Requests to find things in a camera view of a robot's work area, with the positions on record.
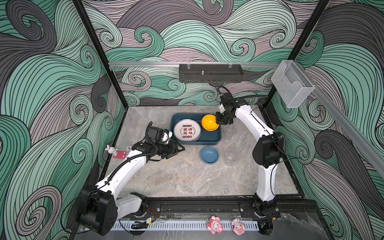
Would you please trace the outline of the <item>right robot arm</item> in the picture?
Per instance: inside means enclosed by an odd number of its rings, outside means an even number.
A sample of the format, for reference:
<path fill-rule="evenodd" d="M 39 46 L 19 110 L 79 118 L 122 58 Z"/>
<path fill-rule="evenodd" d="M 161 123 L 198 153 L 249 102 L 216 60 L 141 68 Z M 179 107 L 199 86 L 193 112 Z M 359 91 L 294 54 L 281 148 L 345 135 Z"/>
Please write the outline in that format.
<path fill-rule="evenodd" d="M 276 133 L 259 118 L 244 99 L 236 99 L 230 93 L 220 95 L 218 125 L 231 125 L 239 119 L 255 138 L 252 156 L 258 165 L 258 187 L 255 193 L 254 210 L 260 218 L 277 218 L 275 179 L 277 166 L 281 161 L 284 136 Z"/>

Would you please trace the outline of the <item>yellow bowl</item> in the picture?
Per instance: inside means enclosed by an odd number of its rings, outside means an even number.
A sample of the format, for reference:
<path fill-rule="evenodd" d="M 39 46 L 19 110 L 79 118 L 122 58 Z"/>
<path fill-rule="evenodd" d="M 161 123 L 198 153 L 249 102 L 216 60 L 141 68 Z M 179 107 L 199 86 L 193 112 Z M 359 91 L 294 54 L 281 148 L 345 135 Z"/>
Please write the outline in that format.
<path fill-rule="evenodd" d="M 215 115 L 205 115 L 203 118 L 202 118 L 202 127 L 206 130 L 206 131 L 209 131 L 209 132 L 213 132 L 215 130 L 217 130 L 219 128 L 219 124 L 217 124 L 216 122 L 216 116 Z"/>

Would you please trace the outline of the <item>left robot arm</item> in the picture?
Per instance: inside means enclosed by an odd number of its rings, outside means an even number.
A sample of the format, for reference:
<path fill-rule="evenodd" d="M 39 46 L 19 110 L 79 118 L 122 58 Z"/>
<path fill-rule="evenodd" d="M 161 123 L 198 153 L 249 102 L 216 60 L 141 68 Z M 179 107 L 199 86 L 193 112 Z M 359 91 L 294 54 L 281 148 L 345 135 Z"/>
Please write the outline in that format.
<path fill-rule="evenodd" d="M 104 179 L 84 187 L 79 194 L 77 222 L 97 234 L 106 235 L 117 221 L 128 215 L 147 214 L 147 197 L 137 192 L 120 193 L 135 173 L 148 162 L 161 161 L 183 152 L 173 133 L 149 124 L 144 138 L 132 146 L 127 157 Z"/>

